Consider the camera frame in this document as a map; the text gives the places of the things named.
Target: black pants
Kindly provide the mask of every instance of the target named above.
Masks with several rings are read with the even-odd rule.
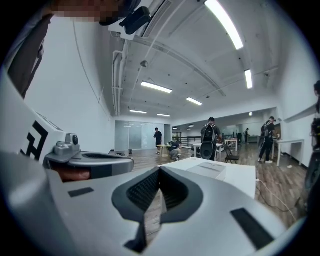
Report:
[[[274,141],[270,138],[264,138],[264,142],[260,151],[259,158],[262,158],[265,153],[265,160],[269,161],[270,160],[270,152],[272,150],[272,145]]]
[[[214,161],[214,160],[215,160],[216,150],[217,150],[217,146],[213,144],[213,151],[212,151],[212,155],[211,155],[211,157],[210,157],[210,160],[211,160],[211,161]]]

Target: black chair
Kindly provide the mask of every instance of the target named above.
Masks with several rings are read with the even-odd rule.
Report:
[[[233,155],[231,150],[230,150],[230,147],[227,144],[223,144],[223,148],[224,148],[224,151],[226,153],[226,158],[225,158],[224,162],[228,163],[228,161],[230,161],[230,163],[232,164],[232,161],[234,161],[235,164],[237,165],[237,161],[240,159],[240,156]]]

